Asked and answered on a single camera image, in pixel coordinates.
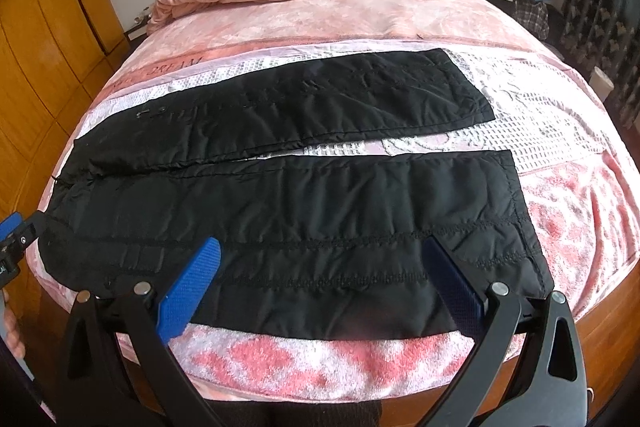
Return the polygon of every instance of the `metal screw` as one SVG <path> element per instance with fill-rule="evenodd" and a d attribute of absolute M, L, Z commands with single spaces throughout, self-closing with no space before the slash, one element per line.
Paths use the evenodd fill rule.
<path fill-rule="evenodd" d="M 78 295 L 76 295 L 76 301 L 81 304 L 84 304 L 91 298 L 91 292 L 89 290 L 82 290 Z"/>
<path fill-rule="evenodd" d="M 491 291 L 500 297 L 504 297 L 509 294 L 509 287 L 504 282 L 494 282 L 491 285 Z"/>
<path fill-rule="evenodd" d="M 133 286 L 133 293 L 136 295 L 146 295 L 151 291 L 151 285 L 147 281 L 141 281 Z"/>
<path fill-rule="evenodd" d="M 566 297 L 562 292 L 552 292 L 551 298 L 556 301 L 558 304 L 564 304 L 566 302 Z"/>

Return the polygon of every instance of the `plaid cloth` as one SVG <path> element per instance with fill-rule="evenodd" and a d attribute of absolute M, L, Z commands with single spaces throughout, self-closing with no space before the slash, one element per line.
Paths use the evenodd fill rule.
<path fill-rule="evenodd" d="M 535 37 L 543 41 L 549 36 L 549 17 L 546 4 L 530 0 L 516 0 L 513 18 Z"/>

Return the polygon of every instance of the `white cylinder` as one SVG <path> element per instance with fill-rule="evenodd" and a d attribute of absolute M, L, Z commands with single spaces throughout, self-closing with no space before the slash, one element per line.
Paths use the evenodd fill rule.
<path fill-rule="evenodd" d="M 609 96 L 609 93 L 613 90 L 613 82 L 611 82 L 611 79 L 605 74 L 605 72 L 598 67 L 593 68 L 593 73 L 591 73 L 591 78 L 589 79 L 589 85 L 591 86 L 591 89 L 595 91 L 601 102 L 604 102 Z"/>

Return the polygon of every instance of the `human hand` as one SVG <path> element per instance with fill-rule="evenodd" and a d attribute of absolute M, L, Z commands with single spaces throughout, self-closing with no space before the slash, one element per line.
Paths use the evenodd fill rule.
<path fill-rule="evenodd" d="M 2 290 L 4 302 L 9 300 L 9 294 L 6 290 Z M 5 343 L 16 359 L 23 359 L 25 354 L 24 342 L 20 339 L 20 330 L 18 329 L 18 320 L 15 318 L 14 312 L 9 307 L 4 308 L 4 327 L 7 331 Z"/>

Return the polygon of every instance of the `blue gripper pad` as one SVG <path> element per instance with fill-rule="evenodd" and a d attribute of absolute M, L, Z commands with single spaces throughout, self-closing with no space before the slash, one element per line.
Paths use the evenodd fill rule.
<path fill-rule="evenodd" d="M 158 304 L 156 331 L 164 344 L 179 337 L 220 267 L 220 243 L 209 237 Z"/>
<path fill-rule="evenodd" d="M 422 244 L 422 263 L 460 333 L 479 340 L 484 335 L 482 301 L 433 235 Z"/>
<path fill-rule="evenodd" d="M 18 226 L 20 226 L 20 223 L 22 223 L 22 216 L 18 212 L 14 212 L 11 216 L 7 217 L 2 223 L 0 223 L 0 241 L 17 229 Z"/>

